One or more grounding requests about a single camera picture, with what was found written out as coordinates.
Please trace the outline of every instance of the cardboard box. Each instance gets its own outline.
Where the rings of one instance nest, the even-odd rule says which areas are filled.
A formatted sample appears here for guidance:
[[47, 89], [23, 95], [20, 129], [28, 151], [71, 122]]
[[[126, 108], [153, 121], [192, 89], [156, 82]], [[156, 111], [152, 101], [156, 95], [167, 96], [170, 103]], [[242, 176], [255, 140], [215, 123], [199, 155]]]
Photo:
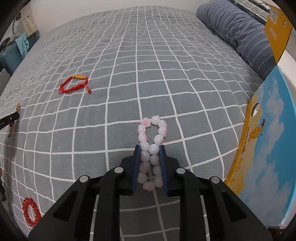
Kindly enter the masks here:
[[[276, 63], [285, 50], [291, 29], [285, 14], [272, 6], [265, 32]], [[286, 227], [296, 212], [293, 96], [296, 97], [294, 86], [275, 66], [247, 106], [242, 138], [225, 180], [268, 227]]]

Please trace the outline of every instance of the silver screw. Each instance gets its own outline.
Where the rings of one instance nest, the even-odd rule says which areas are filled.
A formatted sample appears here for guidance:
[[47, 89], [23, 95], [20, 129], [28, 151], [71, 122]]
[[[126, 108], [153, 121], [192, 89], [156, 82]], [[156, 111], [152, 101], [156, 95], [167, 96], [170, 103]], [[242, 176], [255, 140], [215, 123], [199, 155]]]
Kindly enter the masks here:
[[184, 168], [178, 168], [177, 169], [177, 173], [178, 174], [184, 174], [185, 173], [185, 169]]
[[219, 179], [218, 177], [212, 177], [212, 178], [211, 178], [211, 181], [212, 181], [213, 183], [219, 183], [219, 182], [220, 182], [220, 179]]
[[114, 172], [115, 172], [115, 173], [122, 173], [122, 172], [123, 172], [123, 168], [122, 168], [122, 167], [116, 167], [116, 168], [114, 169]]
[[79, 178], [79, 181], [81, 181], [82, 183], [85, 183], [85, 182], [88, 181], [88, 179], [89, 179], [88, 176], [81, 176], [81, 177]]

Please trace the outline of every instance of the red string bracelet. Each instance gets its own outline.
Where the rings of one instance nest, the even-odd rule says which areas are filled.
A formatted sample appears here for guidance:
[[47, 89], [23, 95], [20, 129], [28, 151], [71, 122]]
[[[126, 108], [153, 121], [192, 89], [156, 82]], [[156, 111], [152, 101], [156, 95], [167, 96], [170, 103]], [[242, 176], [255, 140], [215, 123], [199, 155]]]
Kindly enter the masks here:
[[[67, 89], [65, 90], [64, 89], [64, 86], [69, 82], [71, 81], [72, 79], [78, 79], [78, 80], [84, 80], [84, 83], [80, 83], [70, 89]], [[62, 93], [69, 93], [71, 91], [76, 91], [76, 90], [79, 90], [83, 87], [85, 87], [87, 89], [87, 92], [91, 94], [91, 89], [88, 87], [87, 83], [89, 82], [89, 79], [87, 76], [85, 75], [82, 75], [82, 74], [74, 74], [72, 76], [70, 76], [69, 78], [66, 79], [66, 81], [62, 84], [60, 84], [59, 86], [59, 93], [62, 94]]]
[[[28, 213], [28, 208], [29, 206], [32, 206], [34, 208], [34, 213], [36, 214], [34, 222], [30, 219], [29, 213]], [[39, 209], [37, 207], [37, 204], [33, 201], [32, 198], [26, 197], [24, 199], [24, 202], [22, 203], [22, 210], [24, 211], [24, 217], [26, 218], [26, 222], [33, 228], [36, 226], [36, 224], [40, 221], [41, 219], [41, 214], [39, 212]]]

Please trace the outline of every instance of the orange cardboard flap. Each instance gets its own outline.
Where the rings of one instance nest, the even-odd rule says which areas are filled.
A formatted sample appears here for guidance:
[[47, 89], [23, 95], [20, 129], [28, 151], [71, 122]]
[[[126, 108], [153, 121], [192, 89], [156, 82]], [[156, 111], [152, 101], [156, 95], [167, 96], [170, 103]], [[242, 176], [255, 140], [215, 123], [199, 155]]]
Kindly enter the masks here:
[[292, 24], [282, 10], [272, 6], [264, 30], [274, 53], [274, 59], [278, 63], [290, 38]]

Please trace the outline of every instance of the plaid fabric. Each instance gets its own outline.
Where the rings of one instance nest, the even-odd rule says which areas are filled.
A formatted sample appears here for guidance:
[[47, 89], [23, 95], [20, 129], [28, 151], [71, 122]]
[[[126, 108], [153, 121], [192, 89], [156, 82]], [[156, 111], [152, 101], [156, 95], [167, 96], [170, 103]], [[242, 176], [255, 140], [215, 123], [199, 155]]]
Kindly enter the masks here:
[[[89, 77], [91, 95], [59, 94], [60, 83], [75, 73]], [[11, 216], [28, 235], [25, 197], [46, 213], [81, 175], [103, 175], [132, 155], [137, 125], [153, 115], [167, 121], [168, 156], [195, 175], [224, 179], [261, 82], [190, 12], [133, 7], [58, 27], [37, 41], [0, 98], [2, 116], [22, 106], [12, 136], [8, 128], [0, 133]], [[156, 132], [147, 129], [150, 143]], [[121, 239], [178, 240], [179, 210], [179, 199], [162, 188], [138, 185], [120, 201]]]

